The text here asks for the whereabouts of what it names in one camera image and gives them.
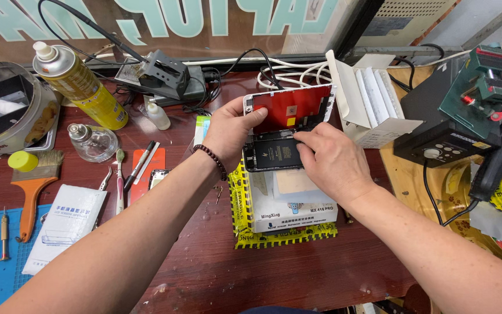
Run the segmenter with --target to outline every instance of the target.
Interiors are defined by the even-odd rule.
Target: orange brush handle
[[[24,207],[21,214],[20,241],[26,242],[32,235],[34,220],[36,218],[36,200],[40,191],[48,184],[57,181],[56,176],[33,180],[15,181],[11,184],[18,185],[24,191]]]

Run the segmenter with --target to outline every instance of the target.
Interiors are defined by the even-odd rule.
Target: vent grille
[[[441,11],[447,1],[397,2],[385,1],[375,16],[416,17],[432,16]]]

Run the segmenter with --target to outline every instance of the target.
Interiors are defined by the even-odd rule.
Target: toothbrush
[[[125,153],[120,148],[115,153],[115,158],[117,158],[117,197],[115,204],[115,214],[119,214],[123,211],[123,206],[125,204],[123,200],[123,176],[121,174],[121,163],[123,158],[125,158]]]

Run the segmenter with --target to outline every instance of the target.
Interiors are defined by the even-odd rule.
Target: white cable
[[[114,54],[113,53],[104,53],[101,55],[97,55],[96,58],[100,59],[100,58],[106,58],[106,57],[110,57],[110,56],[114,56]],[[124,53],[123,56],[130,57],[131,55],[128,53]],[[231,63],[231,62],[235,62],[237,60],[238,60],[238,58],[231,58],[231,59],[218,59],[218,60],[208,60],[208,61],[188,61],[188,62],[183,62],[183,63],[185,65],[207,65],[207,64],[217,64],[217,63]],[[264,57],[261,56],[261,57],[254,57],[254,58],[241,58],[240,61],[263,61],[263,60],[264,60]],[[309,68],[314,65],[326,63],[326,61],[324,61],[324,62],[312,63],[312,64],[295,64],[295,63],[288,63],[288,62],[280,61],[278,59],[273,59],[273,58],[269,58],[268,60],[270,62],[275,62],[275,63],[281,64],[281,65],[286,65],[291,68]]]
[[[303,72],[303,73],[301,74],[301,76],[300,76],[300,82],[303,82],[303,77],[305,76],[305,74],[307,74],[307,73],[311,72],[312,70],[315,70],[316,68],[320,68],[320,67],[322,67],[323,65],[324,65],[324,63],[323,63],[323,64],[319,64],[319,65],[315,65],[315,66],[310,67],[309,69],[305,70],[305,72]]]
[[[111,56],[114,56],[114,54],[113,53],[104,53],[101,55],[97,55],[96,58],[100,59],[100,58],[106,58],[106,57],[111,57]],[[123,56],[131,57],[131,55],[128,53],[124,53]],[[218,60],[208,60],[208,61],[188,61],[188,62],[183,62],[183,63],[188,66],[189,65],[208,65],[208,64],[218,64],[218,63],[232,63],[237,60],[238,60],[238,58],[230,58],[230,59],[218,59]],[[295,63],[288,63],[288,62],[280,61],[280,60],[273,59],[273,58],[269,58],[268,60],[270,62],[280,64],[280,65],[276,65],[276,66],[272,67],[273,70],[289,69],[289,68],[307,68],[307,70],[305,70],[304,72],[276,74],[275,77],[279,81],[294,83],[294,84],[298,84],[300,86],[307,87],[307,86],[310,86],[310,84],[304,83],[303,77],[315,76],[316,80],[317,80],[317,84],[321,83],[320,79],[324,79],[329,82],[332,82],[332,80],[330,78],[321,75],[321,72],[325,72],[325,73],[330,74],[330,71],[325,69],[328,66],[328,62],[326,62],[326,61],[318,62],[318,63],[311,63],[311,64],[295,64]],[[254,58],[241,58],[240,61],[264,61],[264,57],[261,56],[261,57],[256,57],[256,58],[255,57]],[[317,68],[318,68],[317,74],[310,73],[312,70],[315,70]],[[294,79],[285,78],[285,76],[297,76],[297,75],[300,75],[299,81],[294,80]],[[267,85],[266,83],[261,81],[261,72],[259,72],[259,74],[257,75],[257,82],[259,82],[259,84],[262,85],[263,87],[270,88],[270,89],[278,89],[276,86]]]
[[[300,82],[300,81],[297,81],[297,80],[293,80],[293,79],[287,79],[287,78],[284,77],[284,76],[297,76],[297,75],[302,75],[302,73],[281,73],[281,74],[276,74],[276,79],[279,80],[279,81],[284,81],[284,82],[289,82],[289,83],[295,83],[295,84],[298,84],[298,85],[301,85],[301,86],[304,86],[304,87],[311,86],[310,84],[307,84],[307,83],[304,83],[304,82]],[[307,76],[317,76],[316,74],[312,74],[312,73],[307,73],[305,75],[307,75]],[[322,79],[324,79],[324,80],[327,80],[329,82],[332,82],[332,80],[330,78],[326,77],[326,76],[319,75],[319,77],[322,78]],[[259,73],[259,75],[257,75],[257,82],[259,82],[259,84],[261,86],[263,86],[263,87],[270,88],[270,89],[278,89],[278,87],[276,87],[275,85],[268,85],[265,82],[263,82],[261,80],[261,73]]]
[[[319,80],[319,77],[321,76],[321,72],[324,70],[324,68],[326,68],[327,66],[329,65],[329,63],[325,63],[324,65],[322,65],[318,70],[317,70],[317,85],[321,85],[321,81]]]
[[[460,56],[460,55],[465,55],[466,53],[470,53],[470,52],[471,52],[471,50],[466,50],[466,51],[462,51],[462,52],[460,52],[460,53],[455,53],[455,54],[450,55],[450,56],[448,56],[448,57],[446,57],[446,58],[443,58],[443,59],[441,59],[441,60],[437,60],[437,61],[429,62],[429,63],[427,63],[427,64],[414,65],[414,66],[415,66],[416,68],[417,68],[417,67],[427,67],[427,66],[429,66],[429,65],[434,65],[434,64],[437,64],[437,63],[439,63],[439,62],[443,62],[443,61],[445,61],[445,60],[449,60],[449,59],[452,59],[452,58],[458,57],[458,56]],[[409,66],[409,65],[391,65],[391,66],[390,66],[390,67],[388,67],[387,69],[406,69],[406,68],[410,68],[410,66]]]

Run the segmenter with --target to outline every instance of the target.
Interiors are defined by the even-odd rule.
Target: person's left hand
[[[238,166],[249,130],[263,122],[268,110],[261,108],[245,116],[241,116],[242,113],[243,97],[237,97],[214,111],[202,142],[224,164],[227,173]]]

